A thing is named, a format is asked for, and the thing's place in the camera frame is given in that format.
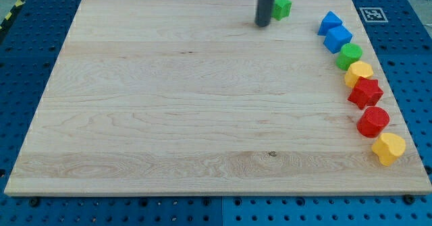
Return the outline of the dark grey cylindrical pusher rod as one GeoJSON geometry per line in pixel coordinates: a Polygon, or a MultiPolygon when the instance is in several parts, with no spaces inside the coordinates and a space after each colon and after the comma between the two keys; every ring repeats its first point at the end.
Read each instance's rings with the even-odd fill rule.
{"type": "Polygon", "coordinates": [[[258,0],[254,22],[259,28],[270,24],[275,0],[258,0]]]}

